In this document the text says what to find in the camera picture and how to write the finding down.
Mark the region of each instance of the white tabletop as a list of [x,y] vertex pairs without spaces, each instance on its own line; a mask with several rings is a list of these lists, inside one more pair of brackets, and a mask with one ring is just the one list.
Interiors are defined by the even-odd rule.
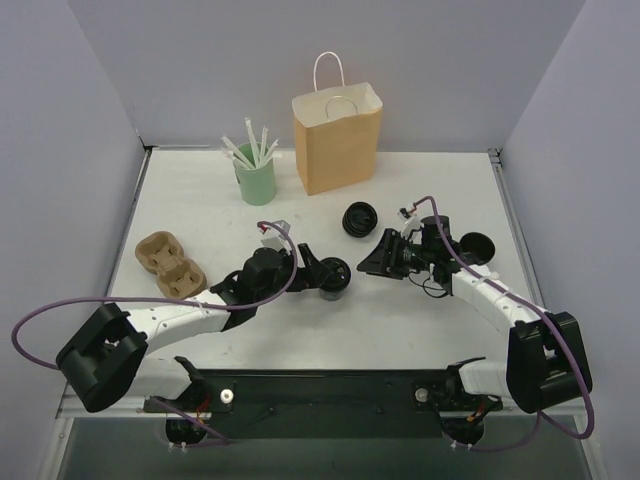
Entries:
[[[370,181],[311,197],[298,178],[293,152],[285,151],[275,168],[276,198],[252,207],[241,200],[232,165],[218,152],[154,150],[112,293],[160,296],[155,277],[134,256],[136,244],[154,231],[172,232],[212,285],[242,268],[261,246],[256,221],[279,219],[292,225],[294,241],[308,243],[318,259],[347,261],[353,273],[347,293],[337,302],[313,290],[288,293],[238,328],[152,355],[183,355],[198,368],[264,369],[433,369],[475,356],[505,357],[506,339],[462,301],[435,300],[408,280],[355,271],[384,228],[401,228],[398,208],[432,194],[451,218],[453,237],[469,231],[489,235],[497,249],[490,266],[529,297],[486,154],[380,153]],[[376,230],[360,240],[341,225],[355,201],[370,203],[379,217]]]

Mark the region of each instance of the white straw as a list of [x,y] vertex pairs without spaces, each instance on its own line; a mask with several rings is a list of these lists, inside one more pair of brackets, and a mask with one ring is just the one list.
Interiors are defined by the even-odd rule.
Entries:
[[220,151],[222,152],[222,154],[225,157],[227,157],[229,160],[231,160],[234,165],[242,168],[243,170],[251,170],[251,168],[249,168],[246,163],[244,163],[242,160],[240,160],[238,157],[236,157],[233,154],[233,152],[231,152],[229,150],[225,150],[224,148],[220,149]]
[[264,158],[265,158],[265,160],[262,163],[264,165],[266,165],[267,163],[269,163],[274,158],[282,158],[282,152],[273,152],[271,155],[265,155]]
[[253,134],[253,127],[251,126],[251,119],[245,118],[244,123],[247,125],[247,134],[249,135],[249,143],[251,144],[251,153],[253,154],[253,164],[258,168],[258,142],[256,142],[256,136]]
[[236,155],[236,157],[242,160],[247,165],[247,167],[249,167],[250,170],[255,168],[255,166],[249,161],[249,159],[245,157],[240,150],[238,150],[238,147],[236,147],[233,142],[227,138],[226,135],[222,137],[222,141],[227,146],[227,148]]
[[262,127],[262,139],[260,140],[260,166],[264,161],[264,154],[267,150],[267,127]]
[[271,157],[271,156],[272,156],[273,151],[274,151],[274,150],[276,149],[276,147],[278,146],[278,140],[279,140],[279,139],[278,139],[278,138],[276,138],[276,139],[273,141],[273,143],[271,144],[271,146],[269,147],[269,150],[267,150],[267,154],[265,155],[265,158],[266,158],[267,160],[266,160],[265,162],[263,162],[265,165],[266,165],[267,163],[269,163],[269,160],[271,160],[271,158],[269,158],[269,157]]

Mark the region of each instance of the screw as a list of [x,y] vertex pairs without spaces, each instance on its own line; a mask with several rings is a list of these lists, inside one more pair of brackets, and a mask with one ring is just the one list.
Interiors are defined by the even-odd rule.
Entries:
[[427,401],[427,397],[429,396],[429,392],[426,388],[419,388],[416,390],[416,400],[420,403],[424,403]]
[[223,391],[221,391],[220,401],[225,405],[229,405],[231,402],[233,402],[233,391],[228,388],[225,388]]

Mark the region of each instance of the cardboard cup holder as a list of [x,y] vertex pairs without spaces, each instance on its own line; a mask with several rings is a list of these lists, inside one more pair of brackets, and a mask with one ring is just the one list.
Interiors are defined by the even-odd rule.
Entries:
[[136,258],[167,298],[185,299],[202,292],[207,285],[204,272],[184,256],[180,242],[170,232],[155,232],[136,246]]

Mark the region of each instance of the black metal base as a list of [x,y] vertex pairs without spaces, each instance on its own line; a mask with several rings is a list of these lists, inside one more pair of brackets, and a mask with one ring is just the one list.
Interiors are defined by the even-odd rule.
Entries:
[[[208,394],[209,423],[231,439],[437,438],[438,411],[473,412],[483,401],[455,394],[457,376],[446,370],[193,372],[192,386],[171,403],[193,412]],[[230,404],[220,400],[225,389]],[[153,403],[144,410],[162,411]]]

